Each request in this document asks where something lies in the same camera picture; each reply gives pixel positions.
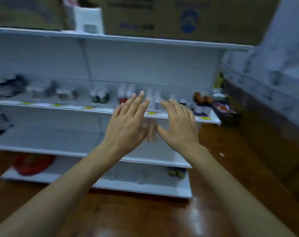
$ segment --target hand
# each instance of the hand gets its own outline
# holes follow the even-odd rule
[[[142,99],[144,91],[138,97],[136,94],[115,109],[109,121],[105,138],[102,142],[115,156],[122,158],[138,147],[147,136],[147,131],[142,132],[144,113],[149,105]]]
[[[187,156],[192,149],[200,146],[194,114],[174,100],[162,100],[162,105],[167,109],[169,131],[159,125],[157,132],[173,150]]]

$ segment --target cardboard box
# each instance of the cardboard box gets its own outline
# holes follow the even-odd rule
[[[279,0],[102,0],[105,33],[257,45]]]
[[[0,26],[49,30],[66,29],[60,0],[0,0]]]

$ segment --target yellow price tag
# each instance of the yellow price tag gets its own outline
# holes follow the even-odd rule
[[[94,109],[92,106],[84,106],[83,109]]]

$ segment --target shelf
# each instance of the shelf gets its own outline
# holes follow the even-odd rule
[[[16,126],[0,136],[0,150],[84,157],[99,139],[97,133]]]
[[[0,178],[40,183],[52,183],[73,167],[80,159],[58,156],[46,170],[33,176],[21,176],[13,168],[8,169]],[[184,179],[167,175],[166,167],[119,162],[104,174],[93,188],[132,191],[155,195],[191,198],[192,192],[188,174]]]
[[[176,151],[172,150],[163,140],[150,143],[145,140],[134,151],[120,161],[192,168],[191,165]]]
[[[36,36],[48,36],[48,37],[71,37],[71,38],[85,38],[85,39],[98,39],[98,40],[112,40],[112,41],[128,41],[128,42],[140,42],[140,43],[156,43],[156,44],[167,44],[167,45],[222,48],[222,49],[241,50],[241,51],[248,51],[252,48],[252,46],[250,45],[241,45],[241,44],[213,43],[213,42],[161,39],[161,38],[114,36],[114,35],[97,35],[97,34],[89,34],[89,33],[78,33],[76,31],[50,31],[50,30],[0,27],[0,33],[25,34],[25,35],[36,35]]]
[[[12,105],[22,107],[37,107],[57,110],[86,111],[103,114],[111,114],[118,106],[117,99],[111,98],[109,103],[92,103],[87,93],[79,93],[79,97],[73,101],[61,101],[57,95],[46,99],[32,99],[27,93],[19,94],[10,98],[0,98],[0,105]],[[156,119],[168,119],[167,111],[163,109],[160,113],[146,112],[145,117]],[[196,116],[196,122],[213,123],[221,125],[221,120],[213,110],[208,118]]]

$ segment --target person's left hand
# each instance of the person's left hand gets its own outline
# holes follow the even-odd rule
[[[102,144],[120,159],[138,147],[147,135],[147,131],[142,132],[142,125],[150,101],[141,103],[143,96],[144,91],[138,97],[134,94],[115,109],[109,121]]]

